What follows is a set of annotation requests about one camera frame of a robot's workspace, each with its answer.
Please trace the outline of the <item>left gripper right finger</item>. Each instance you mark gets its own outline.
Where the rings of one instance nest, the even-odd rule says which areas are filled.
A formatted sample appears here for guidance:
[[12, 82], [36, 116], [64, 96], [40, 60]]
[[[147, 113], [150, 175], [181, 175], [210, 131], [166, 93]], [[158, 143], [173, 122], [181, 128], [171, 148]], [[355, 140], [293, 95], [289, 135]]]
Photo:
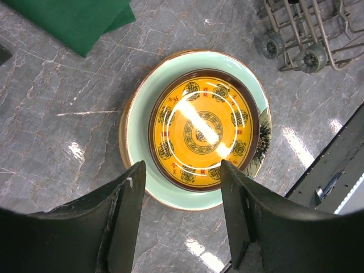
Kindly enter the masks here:
[[362, 272], [363, 211], [343, 216], [299, 205], [220, 166], [232, 268], [257, 245], [265, 272]]

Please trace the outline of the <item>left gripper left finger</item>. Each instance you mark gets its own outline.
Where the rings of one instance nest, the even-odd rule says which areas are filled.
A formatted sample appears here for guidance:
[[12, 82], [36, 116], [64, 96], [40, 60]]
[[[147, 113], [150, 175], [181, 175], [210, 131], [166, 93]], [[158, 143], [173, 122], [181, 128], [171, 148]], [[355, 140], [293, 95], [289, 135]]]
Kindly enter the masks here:
[[1, 209], [1, 271], [131, 272], [145, 185], [140, 161], [49, 212]]

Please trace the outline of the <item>yellow small plate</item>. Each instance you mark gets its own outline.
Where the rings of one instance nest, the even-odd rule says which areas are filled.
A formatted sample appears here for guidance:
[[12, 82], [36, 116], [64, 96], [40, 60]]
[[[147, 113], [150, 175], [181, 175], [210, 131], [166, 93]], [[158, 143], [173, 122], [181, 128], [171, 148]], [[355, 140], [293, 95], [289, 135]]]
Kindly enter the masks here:
[[171, 81], [152, 108], [148, 145], [171, 184], [191, 192], [220, 187], [221, 162], [238, 169], [252, 161], [259, 140], [257, 104], [236, 76], [197, 69]]

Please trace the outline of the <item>light green flower plate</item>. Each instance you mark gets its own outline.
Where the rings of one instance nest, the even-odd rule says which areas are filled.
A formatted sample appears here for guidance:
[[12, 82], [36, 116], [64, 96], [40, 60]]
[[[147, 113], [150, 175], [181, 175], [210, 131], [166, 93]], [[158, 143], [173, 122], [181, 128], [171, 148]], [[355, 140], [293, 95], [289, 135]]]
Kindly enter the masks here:
[[248, 87], [257, 104], [260, 120], [258, 146], [252, 161], [242, 171], [255, 177], [270, 146], [272, 123], [268, 100], [262, 84], [243, 62], [222, 52], [199, 49], [164, 63], [140, 87], [131, 105], [127, 147], [132, 164], [141, 160], [146, 164], [146, 192], [156, 201], [174, 209], [199, 211], [214, 208], [222, 203], [221, 185], [215, 191], [191, 192], [171, 184], [154, 164], [148, 145], [150, 116], [161, 92], [175, 78], [205, 68], [221, 70], [236, 76]]

